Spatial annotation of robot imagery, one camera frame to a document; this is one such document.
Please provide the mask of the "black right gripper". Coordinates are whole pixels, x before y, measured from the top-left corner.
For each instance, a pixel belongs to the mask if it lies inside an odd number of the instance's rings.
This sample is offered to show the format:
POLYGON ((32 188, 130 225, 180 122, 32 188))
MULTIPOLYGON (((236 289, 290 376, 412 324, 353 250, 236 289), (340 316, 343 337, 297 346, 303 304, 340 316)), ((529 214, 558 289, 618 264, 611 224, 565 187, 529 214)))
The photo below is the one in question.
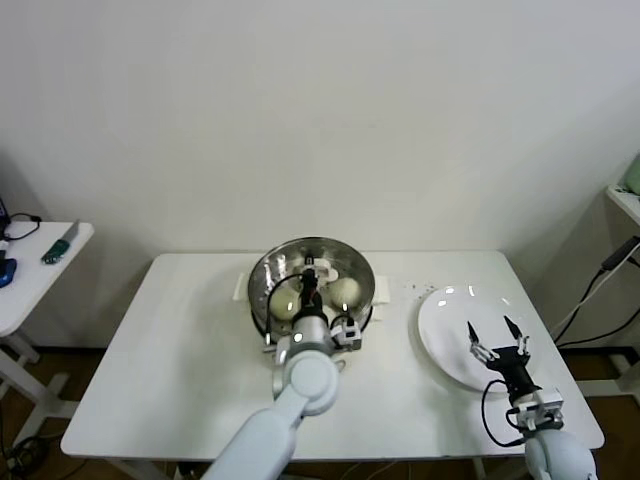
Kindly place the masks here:
POLYGON ((470 352, 479 362, 487 363, 489 370, 498 372, 506 384, 509 399, 518 400, 540 390, 540 387, 534 383, 526 368, 530 360, 529 337, 508 316, 504 316, 504 320, 516 342, 514 346, 488 349, 480 342, 476 330, 468 322, 470 352))

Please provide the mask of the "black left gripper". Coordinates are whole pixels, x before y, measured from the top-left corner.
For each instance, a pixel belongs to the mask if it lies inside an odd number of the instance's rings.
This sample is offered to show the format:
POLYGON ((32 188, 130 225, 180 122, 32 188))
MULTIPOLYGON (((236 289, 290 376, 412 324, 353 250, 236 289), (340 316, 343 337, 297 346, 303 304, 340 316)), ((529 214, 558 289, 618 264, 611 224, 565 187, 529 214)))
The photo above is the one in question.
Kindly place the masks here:
POLYGON ((315 258, 307 255, 304 258, 304 269, 301 276, 302 290, 300 293, 300 307, 302 311, 319 314, 321 312, 321 296, 318 293, 318 279, 315 271, 315 258))

